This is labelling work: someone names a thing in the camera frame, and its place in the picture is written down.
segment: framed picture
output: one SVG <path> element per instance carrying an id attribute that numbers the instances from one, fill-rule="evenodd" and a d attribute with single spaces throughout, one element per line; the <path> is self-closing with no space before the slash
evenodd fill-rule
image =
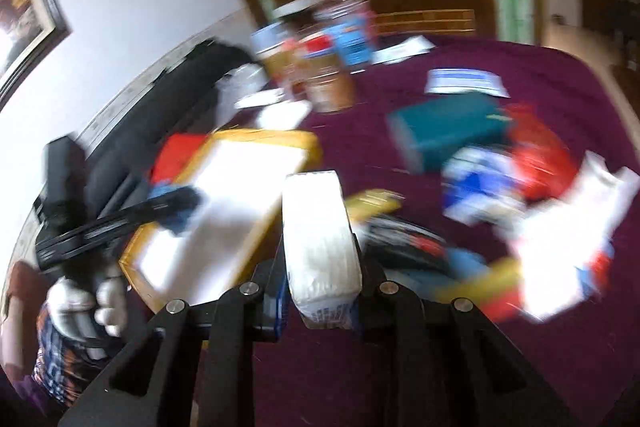
<path id="1" fill-rule="evenodd" d="M 55 0 L 0 0 L 0 110 L 67 34 Z"/>

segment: person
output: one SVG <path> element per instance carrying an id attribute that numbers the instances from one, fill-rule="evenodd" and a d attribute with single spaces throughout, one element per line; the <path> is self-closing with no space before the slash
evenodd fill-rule
<path id="1" fill-rule="evenodd" d="M 37 320 L 38 354 L 33 372 L 9 381 L 0 369 L 0 419 L 11 427 L 57 425 L 66 410 L 109 363 L 101 349 L 82 347 L 85 340 L 74 318 L 97 307 L 95 321 L 114 337 L 127 323 L 124 283 L 116 266 L 96 295 L 60 278 L 48 291 Z"/>

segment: silver screw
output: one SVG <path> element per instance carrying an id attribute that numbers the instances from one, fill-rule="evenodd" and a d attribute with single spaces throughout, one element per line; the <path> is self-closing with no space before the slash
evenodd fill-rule
<path id="1" fill-rule="evenodd" d="M 184 309 L 184 301 L 180 299 L 174 299 L 172 301 L 167 302 L 165 309 L 171 313 L 180 313 Z"/>
<path id="2" fill-rule="evenodd" d="M 245 282 L 240 285 L 240 293 L 242 295 L 253 295 L 254 293 L 257 293 L 259 289 L 260 286 L 253 281 Z"/>
<path id="3" fill-rule="evenodd" d="M 380 291 L 385 295 L 393 295 L 398 293 L 398 285 L 393 281 L 385 281 L 380 285 Z"/>
<path id="4" fill-rule="evenodd" d="M 466 313 L 474 308 L 474 304 L 469 299 L 456 299 L 453 302 L 453 307 L 459 312 Z"/>

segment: clear plastic bag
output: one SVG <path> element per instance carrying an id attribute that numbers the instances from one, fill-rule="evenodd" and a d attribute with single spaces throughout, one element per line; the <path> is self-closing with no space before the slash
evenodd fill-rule
<path id="1" fill-rule="evenodd" d="M 504 110 L 513 120 L 510 138 L 522 195 L 527 200 L 559 198 L 578 171 L 566 145 L 535 116 L 530 106 L 512 103 Z"/>

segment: gloved hand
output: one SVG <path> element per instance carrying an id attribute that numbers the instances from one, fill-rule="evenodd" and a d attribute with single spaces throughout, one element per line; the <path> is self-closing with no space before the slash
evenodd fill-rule
<path id="1" fill-rule="evenodd" d="M 110 267 L 107 279 L 98 286 L 95 297 L 65 277 L 58 279 L 47 293 L 53 326 L 65 337 L 84 341 L 74 314 L 88 312 L 95 307 L 96 301 L 95 321 L 103 325 L 109 335 L 119 337 L 127 324 L 127 307 L 124 282 L 116 266 Z"/>

